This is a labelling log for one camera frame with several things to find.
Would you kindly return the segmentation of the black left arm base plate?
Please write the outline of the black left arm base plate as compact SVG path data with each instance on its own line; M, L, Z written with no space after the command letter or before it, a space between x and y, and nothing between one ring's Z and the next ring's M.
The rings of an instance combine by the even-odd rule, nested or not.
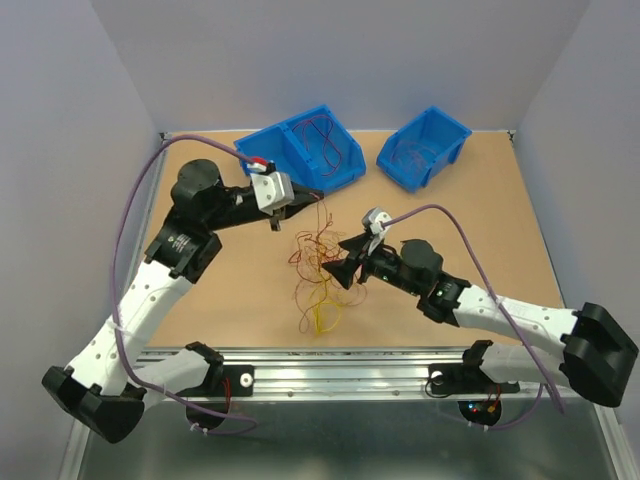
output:
M178 391L181 397L251 397L255 368L250 364L226 364L216 373L208 373L198 386Z

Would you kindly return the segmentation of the blue bin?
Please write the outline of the blue bin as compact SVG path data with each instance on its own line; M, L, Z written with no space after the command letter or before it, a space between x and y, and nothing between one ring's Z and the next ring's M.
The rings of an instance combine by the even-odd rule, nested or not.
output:
M362 148L327 105L294 115L281 126L301 153L301 183L328 195L366 173Z
M458 159L472 131L436 106L431 106L393 133L376 165L404 190L425 188Z

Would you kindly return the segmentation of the aluminium left side rail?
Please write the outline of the aluminium left side rail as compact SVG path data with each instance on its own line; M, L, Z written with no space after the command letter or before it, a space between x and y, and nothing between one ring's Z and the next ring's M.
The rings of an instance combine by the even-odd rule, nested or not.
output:
M145 247L148 245L149 224L169 143L170 139L165 138L152 157L146 161L125 201L109 266L111 315L92 341L95 359L116 359L118 347L125 346L129 340L139 342L142 347L146 346L173 305L184 294L181 291L182 283L169 278L168 268L155 262L143 262ZM121 288L117 281L120 244L129 214L142 186L148 187L148 192L143 195L146 200L145 210L141 217L134 221L138 239L134 250L125 255L127 283Z

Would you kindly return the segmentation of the metal sheet front panel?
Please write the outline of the metal sheet front panel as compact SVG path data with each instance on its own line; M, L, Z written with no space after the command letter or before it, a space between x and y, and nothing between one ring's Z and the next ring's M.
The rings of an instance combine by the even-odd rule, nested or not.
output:
M453 401L247 402L251 434L192 432L165 403L124 441L83 433L65 479L634 479L624 434L608 411L548 401L524 423L485 432Z

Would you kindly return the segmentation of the blue bin right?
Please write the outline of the blue bin right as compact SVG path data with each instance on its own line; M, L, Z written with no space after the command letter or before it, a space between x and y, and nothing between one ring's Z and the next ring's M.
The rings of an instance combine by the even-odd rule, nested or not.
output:
M458 159L472 131L436 106L431 106L393 133L376 165L404 190L425 188Z

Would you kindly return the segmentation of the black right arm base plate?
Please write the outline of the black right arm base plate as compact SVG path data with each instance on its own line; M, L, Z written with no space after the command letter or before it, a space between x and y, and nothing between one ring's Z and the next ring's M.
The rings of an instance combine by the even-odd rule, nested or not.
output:
M497 382L483 373L479 367L462 363L438 363L430 365L427 391L437 397L471 394L515 394L520 391L517 382Z

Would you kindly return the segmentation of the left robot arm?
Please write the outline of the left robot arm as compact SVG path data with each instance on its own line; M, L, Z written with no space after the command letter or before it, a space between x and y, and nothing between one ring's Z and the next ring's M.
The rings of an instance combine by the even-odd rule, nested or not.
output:
M66 413L111 444L165 398L228 392L223 356L201 342L151 366L132 366L221 251L218 231L262 220L278 230L281 220L324 197L272 165L260 166L247 187L227 186L207 159L184 164L170 195L173 205L114 313L73 360L50 367L42 379Z

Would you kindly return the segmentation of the aluminium rail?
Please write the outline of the aluminium rail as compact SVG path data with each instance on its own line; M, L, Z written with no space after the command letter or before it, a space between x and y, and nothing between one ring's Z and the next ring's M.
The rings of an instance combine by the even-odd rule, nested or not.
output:
M173 305L184 294L181 291L182 283L169 278L168 268L155 262L143 262L145 247L148 245L149 224L169 143L170 139L165 138L152 157L146 161L125 201L109 266L111 315L92 341L95 359L116 359L118 347L125 346L129 340L139 342L142 347L146 346ZM145 210L141 217L134 221L138 239L134 250L125 255L127 283L121 288L117 281L120 244L129 214L142 186L148 187L148 192L143 195L146 200Z
M227 370L253 368L252 392L238 381L232 401L427 400L439 364L459 363L461 348L222 348Z

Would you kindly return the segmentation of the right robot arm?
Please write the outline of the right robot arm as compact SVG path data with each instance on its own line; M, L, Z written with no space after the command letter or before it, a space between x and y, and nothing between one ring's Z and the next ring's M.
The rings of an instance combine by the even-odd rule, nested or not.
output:
M491 384L536 382L570 388L605 407L620 406L639 349L606 308L552 308L493 296L454 277L425 240L405 240L399 250L363 233L339 244L346 253L323 263L343 288L375 277L417 298L430 320L514 339L512 345L477 341L459 364L442 368L441 388L483 391Z

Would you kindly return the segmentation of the aluminium front rail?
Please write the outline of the aluminium front rail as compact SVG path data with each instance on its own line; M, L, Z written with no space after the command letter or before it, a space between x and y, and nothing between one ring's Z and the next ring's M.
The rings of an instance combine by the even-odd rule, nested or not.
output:
M238 381L232 401L427 400L439 364L459 363L461 348L222 348L227 370L253 368L252 392Z

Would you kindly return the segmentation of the blue bin middle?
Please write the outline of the blue bin middle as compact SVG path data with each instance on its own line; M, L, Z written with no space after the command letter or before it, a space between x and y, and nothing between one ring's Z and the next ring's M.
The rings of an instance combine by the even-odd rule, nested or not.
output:
M327 105L294 115L281 126L301 153L301 183L328 195L366 173L362 148Z

